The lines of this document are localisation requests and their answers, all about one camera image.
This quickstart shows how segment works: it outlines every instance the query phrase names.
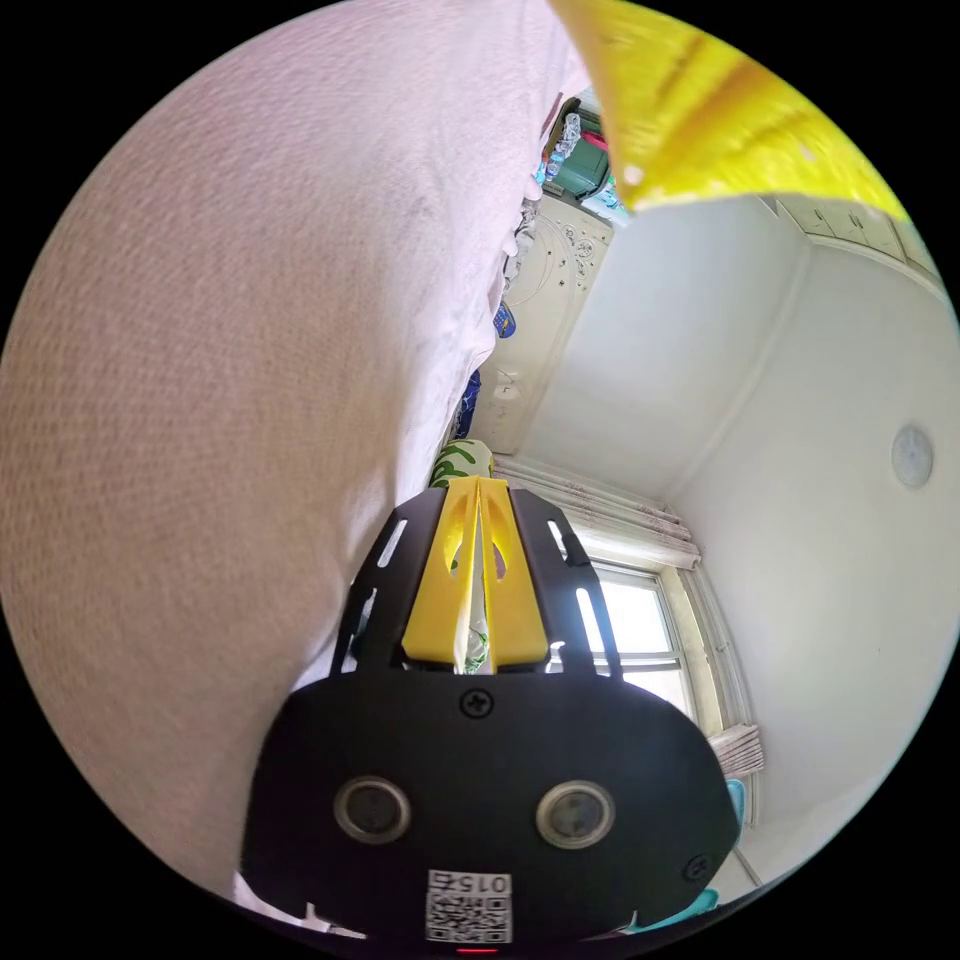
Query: teal object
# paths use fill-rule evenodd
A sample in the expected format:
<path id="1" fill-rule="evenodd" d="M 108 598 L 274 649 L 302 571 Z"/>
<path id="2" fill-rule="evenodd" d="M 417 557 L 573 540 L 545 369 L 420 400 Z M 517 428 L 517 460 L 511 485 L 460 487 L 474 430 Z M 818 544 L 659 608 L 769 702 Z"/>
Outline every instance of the teal object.
<path id="1" fill-rule="evenodd" d="M 737 843 L 740 842 L 740 836 L 743 835 L 743 819 L 747 810 L 747 788 L 739 780 L 727 781 L 727 792 L 730 794 L 730 801 L 733 803 L 734 813 L 737 815 L 737 823 L 740 824 L 740 834 L 737 836 Z M 651 923 L 649 927 L 638 927 L 636 923 L 637 915 L 633 915 L 633 920 L 623 927 L 623 933 L 645 933 L 647 930 L 657 930 L 660 927 L 669 927 L 674 923 L 680 923 L 683 920 L 689 920 L 690 917 L 699 917 L 702 913 L 709 913 L 720 902 L 720 894 L 716 890 L 707 887 L 702 891 L 693 903 L 686 910 L 675 913 L 666 920 L 659 923 Z"/>
<path id="2" fill-rule="evenodd" d="M 737 815 L 737 823 L 740 824 L 740 833 L 737 835 L 737 843 L 739 843 L 740 837 L 743 836 L 743 818 L 747 811 L 747 788 L 739 780 L 728 780 L 727 792 L 733 803 L 733 811 Z"/>
<path id="3" fill-rule="evenodd" d="M 675 913 L 666 920 L 659 923 L 651 923 L 649 927 L 638 927 L 633 921 L 623 928 L 624 933 L 646 933 L 648 930 L 658 930 L 660 927 L 669 927 L 674 923 L 680 923 L 682 920 L 689 920 L 690 917 L 699 917 L 701 913 L 709 913 L 720 902 L 720 894 L 709 887 L 702 891 L 693 903 L 686 910 Z"/>

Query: white wall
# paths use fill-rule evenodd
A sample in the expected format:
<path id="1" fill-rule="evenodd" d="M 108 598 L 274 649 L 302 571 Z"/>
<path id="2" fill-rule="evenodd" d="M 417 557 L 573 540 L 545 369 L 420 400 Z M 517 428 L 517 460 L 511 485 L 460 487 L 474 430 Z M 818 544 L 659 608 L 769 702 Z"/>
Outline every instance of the white wall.
<path id="1" fill-rule="evenodd" d="M 735 405 L 805 242 L 754 197 L 618 231 L 520 454 L 662 497 Z"/>
<path id="2" fill-rule="evenodd" d="M 893 475 L 907 422 L 926 487 Z M 743 849 L 764 880 L 859 808 L 921 721 L 960 627 L 960 337 L 942 302 L 814 247 L 757 388 L 674 499 L 703 553 L 767 756 Z"/>

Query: blue object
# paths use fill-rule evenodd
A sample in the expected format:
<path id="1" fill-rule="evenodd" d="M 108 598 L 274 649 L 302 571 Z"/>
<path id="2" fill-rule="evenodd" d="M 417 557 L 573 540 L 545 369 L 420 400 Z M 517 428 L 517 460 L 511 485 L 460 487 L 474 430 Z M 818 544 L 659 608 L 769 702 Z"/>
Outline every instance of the blue object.
<path id="1" fill-rule="evenodd" d="M 493 325 L 497 329 L 497 335 L 501 340 L 512 337 L 517 331 L 517 321 L 513 319 L 510 308 L 501 300 L 500 306 L 493 318 Z"/>
<path id="2" fill-rule="evenodd" d="M 467 381 L 467 389 L 460 398 L 457 408 L 456 426 L 453 431 L 455 440 L 462 440 L 469 432 L 473 423 L 473 412 L 477 408 L 477 394 L 480 392 L 480 371 L 474 370 Z"/>
<path id="3" fill-rule="evenodd" d="M 747 788 L 739 780 L 727 781 L 727 792 L 730 794 L 730 801 L 733 803 L 733 811 L 737 815 L 737 823 L 740 825 L 740 834 L 737 835 L 737 843 L 740 842 L 740 836 L 743 834 L 743 818 L 747 809 Z M 669 927 L 671 924 L 680 923 L 682 920 L 688 920 L 690 917 L 699 917 L 701 913 L 709 913 L 720 902 L 720 894 L 716 890 L 707 887 L 702 891 L 693 903 L 686 910 L 675 913 L 666 920 L 659 923 L 651 923 L 649 927 L 638 927 L 636 923 L 636 914 L 630 923 L 623 927 L 623 933 L 645 933 L 647 930 L 657 930 L 659 927 Z"/>

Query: pink fabric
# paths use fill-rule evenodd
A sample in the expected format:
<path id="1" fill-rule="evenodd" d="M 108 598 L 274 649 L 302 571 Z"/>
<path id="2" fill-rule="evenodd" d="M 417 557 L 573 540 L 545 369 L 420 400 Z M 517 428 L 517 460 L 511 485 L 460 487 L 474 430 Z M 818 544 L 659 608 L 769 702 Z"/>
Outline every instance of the pink fabric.
<path id="1" fill-rule="evenodd" d="M 4 609 L 80 770 L 204 887 L 493 346 L 547 116 L 586 85 L 545 0 L 326 8 L 172 92 L 36 265 L 0 367 Z"/>

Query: window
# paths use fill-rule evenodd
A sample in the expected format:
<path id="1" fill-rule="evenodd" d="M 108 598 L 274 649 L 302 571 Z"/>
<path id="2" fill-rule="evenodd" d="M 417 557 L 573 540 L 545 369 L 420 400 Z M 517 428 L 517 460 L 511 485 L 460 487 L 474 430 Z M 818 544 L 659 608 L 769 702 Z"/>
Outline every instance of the window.
<path id="1" fill-rule="evenodd" d="M 613 635 L 620 653 L 623 678 L 662 697 L 696 720 L 683 650 L 663 597 L 659 578 L 630 567 L 593 562 L 603 598 L 610 614 Z M 586 601 L 584 624 L 598 673 L 609 675 L 603 641 Z M 548 670 L 562 669 L 554 651 Z"/>

